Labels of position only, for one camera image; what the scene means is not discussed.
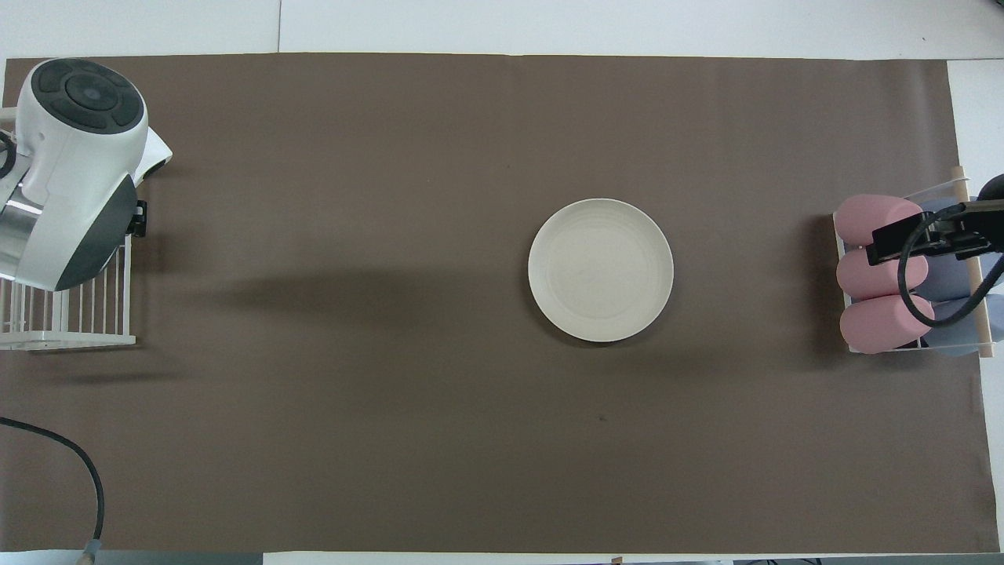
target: pink foam roll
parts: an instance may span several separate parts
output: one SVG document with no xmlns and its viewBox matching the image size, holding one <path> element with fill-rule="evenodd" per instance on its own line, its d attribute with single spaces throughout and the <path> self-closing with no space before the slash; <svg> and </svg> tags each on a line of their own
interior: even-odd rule
<svg viewBox="0 0 1004 565">
<path fill-rule="evenodd" d="M 911 297 L 917 308 L 934 318 L 931 303 Z M 840 316 L 840 333 L 847 345 L 861 353 L 881 353 L 920 339 L 931 331 L 915 319 L 899 296 L 878 297 L 847 307 Z"/>
<path fill-rule="evenodd" d="M 875 229 L 919 213 L 921 207 L 905 198 L 857 194 L 836 209 L 833 225 L 836 234 L 848 245 L 867 245 Z"/>
<path fill-rule="evenodd" d="M 836 265 L 836 281 L 843 292 L 855 301 L 896 295 L 900 292 L 896 284 L 898 267 L 899 261 L 896 260 L 869 265 L 864 249 L 851 249 L 840 257 Z M 927 257 L 910 257 L 907 260 L 907 288 L 917 288 L 927 277 Z"/>
</svg>

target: black cord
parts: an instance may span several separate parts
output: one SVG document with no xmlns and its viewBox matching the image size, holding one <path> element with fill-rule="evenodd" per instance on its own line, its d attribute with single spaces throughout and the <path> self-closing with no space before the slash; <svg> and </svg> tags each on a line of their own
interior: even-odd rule
<svg viewBox="0 0 1004 565">
<path fill-rule="evenodd" d="M 910 236 L 907 237 L 907 241 L 903 244 L 903 249 L 900 251 L 900 263 L 896 270 L 896 282 L 900 291 L 900 298 L 903 299 L 904 305 L 914 318 L 925 326 L 931 328 L 944 328 L 945 326 L 951 326 L 952 324 L 955 324 L 972 314 L 972 312 L 976 310 L 976 307 L 979 306 L 980 302 L 983 301 L 983 299 L 985 299 L 990 293 L 990 290 L 994 288 L 994 285 L 997 284 L 997 279 L 1001 277 L 1001 274 L 1004 274 L 1004 255 L 1002 255 L 1001 258 L 997 259 L 997 262 L 994 263 L 993 268 L 991 268 L 990 272 L 987 273 L 983 282 L 980 282 L 980 286 L 977 287 L 973 296 L 969 297 L 969 300 L 959 307 L 959 310 L 955 311 L 952 316 L 942 320 L 932 320 L 931 318 L 928 318 L 923 312 L 920 311 L 920 309 L 917 308 L 917 305 L 915 305 L 914 301 L 910 298 L 910 290 L 907 289 L 907 259 L 910 258 L 910 253 L 914 250 L 914 245 L 917 243 L 917 240 L 920 239 L 924 231 L 935 222 L 958 215 L 965 211 L 965 209 L 966 207 L 964 204 L 956 204 L 955 206 L 949 206 L 948 208 L 939 210 L 932 216 L 928 216 L 927 219 L 914 228 L 914 231 L 912 231 Z"/>
<path fill-rule="evenodd" d="M 14 139 L 10 138 L 10 135 L 2 129 L 0 129 L 0 142 L 3 142 L 4 150 L 7 152 L 7 157 L 4 159 L 3 165 L 0 166 L 0 179 L 2 179 L 14 170 L 14 161 L 17 160 L 17 148 L 14 147 Z"/>
<path fill-rule="evenodd" d="M 12 420 L 10 418 L 5 418 L 0 416 L 0 425 L 9 426 L 10 428 L 16 428 L 17 430 L 23 430 L 25 432 L 30 432 L 32 434 L 37 434 L 38 436 L 43 436 L 58 442 L 63 446 L 69 448 L 77 455 L 82 461 L 83 465 L 87 466 L 87 471 L 90 473 L 90 480 L 94 482 L 94 495 L 97 497 L 97 520 L 94 523 L 94 535 L 91 536 L 92 539 L 101 539 L 101 529 L 104 527 L 104 489 L 101 488 L 101 479 L 97 476 L 97 469 L 94 467 L 93 462 L 87 456 L 79 446 L 74 444 L 72 441 L 59 436 L 54 432 L 49 432 L 43 428 L 38 428 L 36 426 L 31 426 L 29 423 L 20 422 L 17 420 Z"/>
</svg>

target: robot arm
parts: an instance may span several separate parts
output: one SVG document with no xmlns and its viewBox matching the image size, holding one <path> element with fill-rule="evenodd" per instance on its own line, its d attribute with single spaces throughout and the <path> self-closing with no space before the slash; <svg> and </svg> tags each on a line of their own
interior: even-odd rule
<svg viewBox="0 0 1004 565">
<path fill-rule="evenodd" d="M 13 113 L 15 134 L 0 155 L 0 172 L 8 169 L 0 175 L 0 276 L 68 289 L 96 275 L 131 232 L 136 187 L 170 161 L 171 149 L 150 128 L 133 83 L 91 61 L 35 66 Z"/>
</svg>

